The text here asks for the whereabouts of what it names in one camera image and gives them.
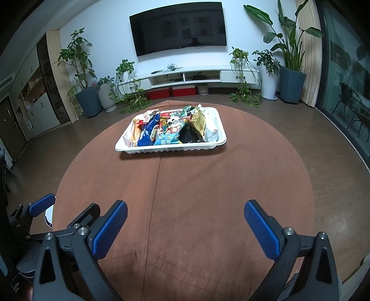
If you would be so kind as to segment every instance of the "white tray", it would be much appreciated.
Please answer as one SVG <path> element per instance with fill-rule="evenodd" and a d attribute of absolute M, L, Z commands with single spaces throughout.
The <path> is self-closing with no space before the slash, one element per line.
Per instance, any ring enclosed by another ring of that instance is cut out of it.
<path fill-rule="evenodd" d="M 222 145 L 226 142 L 226 134 L 225 130 L 223 129 L 222 122 L 220 119 L 220 115 L 218 114 L 217 109 L 213 107 L 205 107 L 204 110 L 209 111 L 212 115 L 215 116 L 215 125 L 218 129 L 218 137 L 216 142 L 201 142 L 201 143 L 184 143 L 184 144 L 167 144 L 167 145 L 150 145 L 150 146 L 136 146 L 130 147 L 130 142 L 127 141 L 126 144 L 124 137 L 127 136 L 129 133 L 129 137 L 132 135 L 132 131 L 134 130 L 134 122 L 131 121 L 129 126 L 121 135 L 120 139 L 116 143 L 115 150 L 117 152 L 126 152 L 126 153 L 151 153 L 151 152 L 169 152 L 169 151 L 193 151 L 193 150 L 200 150 L 200 149 L 212 149 L 218 145 Z M 168 111 L 161 111 L 161 112 L 173 112 L 176 110 L 168 110 Z"/>

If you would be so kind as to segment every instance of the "round table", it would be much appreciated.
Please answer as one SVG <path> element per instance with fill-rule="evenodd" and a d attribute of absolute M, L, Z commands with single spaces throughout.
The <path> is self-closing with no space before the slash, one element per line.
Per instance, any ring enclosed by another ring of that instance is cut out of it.
<path fill-rule="evenodd" d="M 153 107 L 189 104 L 167 100 Z M 247 300 L 273 264 L 244 219 L 250 199 L 283 227 L 312 235 L 312 186 L 293 146 L 251 114 L 202 105 L 217 108 L 225 145 L 186 152 L 116 152 L 130 116 L 95 137 L 60 183 L 54 230 L 64 229 L 91 203 L 100 206 L 101 214 L 117 199 L 127 203 L 126 223 L 99 261 L 125 301 Z"/>

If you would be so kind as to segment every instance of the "flat screen tv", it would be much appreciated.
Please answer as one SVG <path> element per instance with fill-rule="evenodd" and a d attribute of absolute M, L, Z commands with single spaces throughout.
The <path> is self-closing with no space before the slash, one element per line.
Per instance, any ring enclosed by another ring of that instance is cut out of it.
<path fill-rule="evenodd" d="M 130 16 L 137 56 L 168 49 L 226 46 L 221 2 L 164 6 Z"/>

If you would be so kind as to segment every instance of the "black snack package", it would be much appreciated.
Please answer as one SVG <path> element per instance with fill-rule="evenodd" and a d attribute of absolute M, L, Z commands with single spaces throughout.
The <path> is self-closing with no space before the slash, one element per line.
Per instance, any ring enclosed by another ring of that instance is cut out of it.
<path fill-rule="evenodd" d="M 203 137 L 200 134 L 198 134 L 198 132 L 194 129 L 191 123 L 185 124 L 185 126 L 181 129 L 179 140 L 182 143 L 204 142 Z"/>

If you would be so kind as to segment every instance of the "wooden floor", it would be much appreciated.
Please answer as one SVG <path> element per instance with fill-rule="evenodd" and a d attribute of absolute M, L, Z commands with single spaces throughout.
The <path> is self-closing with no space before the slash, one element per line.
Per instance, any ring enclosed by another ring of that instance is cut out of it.
<path fill-rule="evenodd" d="M 350 144 L 324 116 L 302 102 L 295 106 L 280 100 L 264 101 L 255 108 L 232 103 L 228 95 L 222 94 L 171 99 L 229 105 L 256 115 L 280 131 L 300 154 L 311 178 L 315 197 L 313 234 L 328 233 L 338 275 L 343 281 L 356 271 L 370 252 L 370 174 Z M 12 168 L 18 177 L 7 175 L 11 189 L 8 211 L 49 192 L 55 194 L 80 150 L 126 116 L 102 112 L 95 118 L 82 118 L 35 139 Z M 31 232 L 46 231 L 49 228 L 43 215 L 34 219 Z"/>

